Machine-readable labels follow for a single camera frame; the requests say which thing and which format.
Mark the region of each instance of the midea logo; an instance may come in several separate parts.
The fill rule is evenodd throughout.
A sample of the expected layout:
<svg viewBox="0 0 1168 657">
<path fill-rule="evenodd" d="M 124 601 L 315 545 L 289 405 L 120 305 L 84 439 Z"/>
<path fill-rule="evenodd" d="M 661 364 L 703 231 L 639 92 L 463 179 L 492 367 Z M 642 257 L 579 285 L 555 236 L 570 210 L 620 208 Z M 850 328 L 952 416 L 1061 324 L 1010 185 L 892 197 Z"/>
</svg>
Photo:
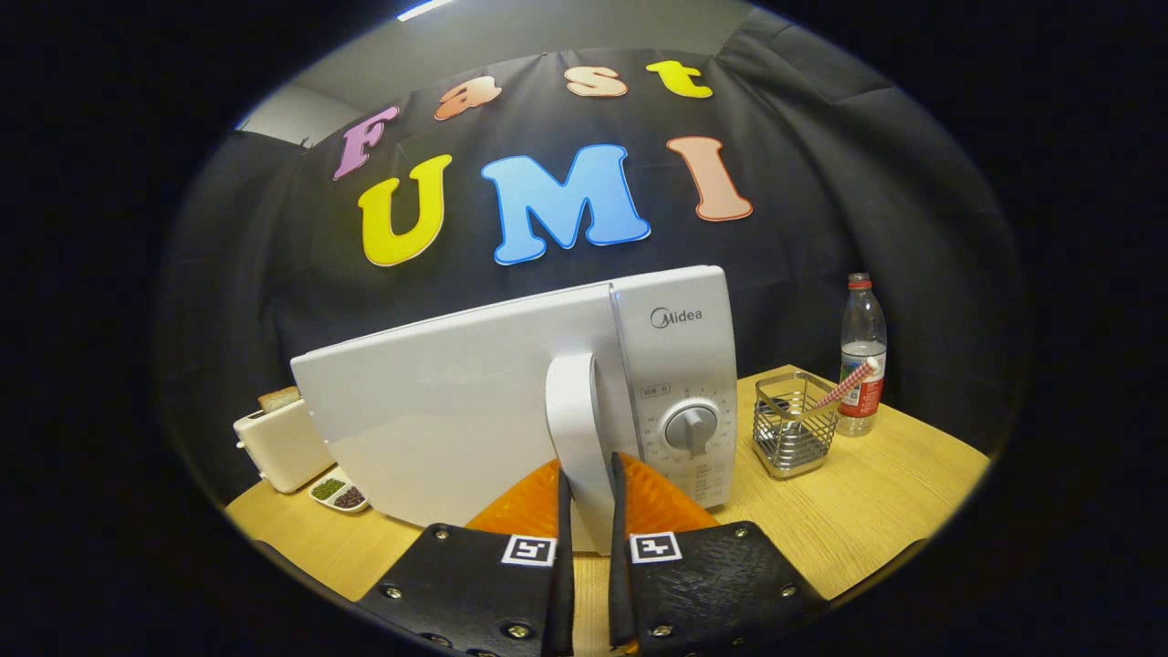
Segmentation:
<svg viewBox="0 0 1168 657">
<path fill-rule="evenodd" d="M 649 324 L 656 328 L 665 328 L 670 324 L 676 324 L 677 321 L 693 321 L 695 319 L 702 318 L 702 311 L 700 310 L 679 310 L 674 312 L 667 307 L 655 307 L 653 312 L 649 313 Z"/>
</svg>

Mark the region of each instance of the black backdrop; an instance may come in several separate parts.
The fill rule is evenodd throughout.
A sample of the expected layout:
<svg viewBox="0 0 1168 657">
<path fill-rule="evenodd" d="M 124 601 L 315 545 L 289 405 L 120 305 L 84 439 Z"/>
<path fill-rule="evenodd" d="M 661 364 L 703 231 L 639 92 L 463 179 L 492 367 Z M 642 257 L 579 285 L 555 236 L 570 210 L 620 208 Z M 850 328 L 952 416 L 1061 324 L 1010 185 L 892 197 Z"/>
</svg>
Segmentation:
<svg viewBox="0 0 1168 657">
<path fill-rule="evenodd" d="M 649 63 L 697 68 L 705 99 L 665 88 Z M 577 65 L 617 70 L 628 92 L 585 98 Z M 444 122 L 439 97 L 479 75 L 494 101 Z M 884 401 L 988 452 L 1006 435 L 1029 366 L 1029 323 L 1013 236 L 986 181 L 903 91 L 806 29 L 752 12 L 717 56 L 648 49 L 535 54 L 387 98 L 369 159 L 333 180 L 339 130 L 315 147 L 235 133 L 209 162 L 171 241 L 159 299 L 160 400 L 221 502 L 256 480 L 231 422 L 293 382 L 293 355 L 520 296 L 691 264 L 726 272 L 739 375 L 795 364 L 834 378 L 846 275 L 869 271 L 890 324 Z M 755 207 L 700 220 L 674 137 L 722 141 Z M 502 267 L 494 185 L 480 170 L 524 154 L 563 181 L 579 148 L 618 144 L 642 241 L 561 249 Z M 362 192 L 396 177 L 395 233 L 417 216 L 418 162 L 451 154 L 433 244 L 391 268 L 362 253 Z M 248 171 L 242 180 L 237 172 Z M 588 227 L 585 212 L 580 231 Z"/>
</svg>

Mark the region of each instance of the metal utensil holder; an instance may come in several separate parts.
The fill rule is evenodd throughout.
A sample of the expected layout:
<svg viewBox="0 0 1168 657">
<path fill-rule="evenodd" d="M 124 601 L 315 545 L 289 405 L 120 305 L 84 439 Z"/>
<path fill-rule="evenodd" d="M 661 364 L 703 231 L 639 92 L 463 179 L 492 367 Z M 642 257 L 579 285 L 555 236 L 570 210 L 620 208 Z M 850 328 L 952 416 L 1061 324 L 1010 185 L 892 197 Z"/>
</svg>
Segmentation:
<svg viewBox="0 0 1168 657">
<path fill-rule="evenodd" d="M 755 383 L 755 454 L 776 479 L 802 475 L 823 464 L 832 447 L 840 402 L 814 408 L 832 386 L 806 372 Z"/>
</svg>

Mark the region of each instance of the small dish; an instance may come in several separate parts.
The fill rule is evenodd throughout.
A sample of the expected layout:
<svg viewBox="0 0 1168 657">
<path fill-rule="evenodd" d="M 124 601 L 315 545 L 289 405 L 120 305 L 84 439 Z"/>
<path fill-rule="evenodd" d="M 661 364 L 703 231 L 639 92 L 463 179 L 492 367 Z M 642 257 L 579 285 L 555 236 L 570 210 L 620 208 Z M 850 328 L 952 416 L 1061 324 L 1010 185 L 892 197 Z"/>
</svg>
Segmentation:
<svg viewBox="0 0 1168 657">
<path fill-rule="evenodd" d="M 341 513 L 356 513 L 369 506 L 369 499 L 353 485 L 353 482 L 345 475 L 340 465 L 313 482 L 308 486 L 308 495 L 312 499 Z"/>
</svg>

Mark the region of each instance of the wooden table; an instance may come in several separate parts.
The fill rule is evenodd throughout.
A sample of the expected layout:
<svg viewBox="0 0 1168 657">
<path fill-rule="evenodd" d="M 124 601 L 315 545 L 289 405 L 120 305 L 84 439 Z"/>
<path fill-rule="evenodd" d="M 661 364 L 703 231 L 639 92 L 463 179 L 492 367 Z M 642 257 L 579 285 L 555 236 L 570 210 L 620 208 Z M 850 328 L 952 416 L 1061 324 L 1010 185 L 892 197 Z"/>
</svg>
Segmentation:
<svg viewBox="0 0 1168 657">
<path fill-rule="evenodd" d="M 888 406 L 862 437 L 835 437 L 821 468 L 772 479 L 751 449 L 755 381 L 738 381 L 738 448 L 730 500 L 712 509 L 722 523 L 752 520 L 832 599 L 930 537 L 976 484 L 988 459 L 961 441 Z M 310 575 L 356 601 L 405 552 L 420 527 L 367 509 L 354 516 L 314 502 L 308 487 L 283 495 L 260 482 L 227 507 Z M 609 560 L 577 554 L 576 655 L 607 655 Z"/>
</svg>

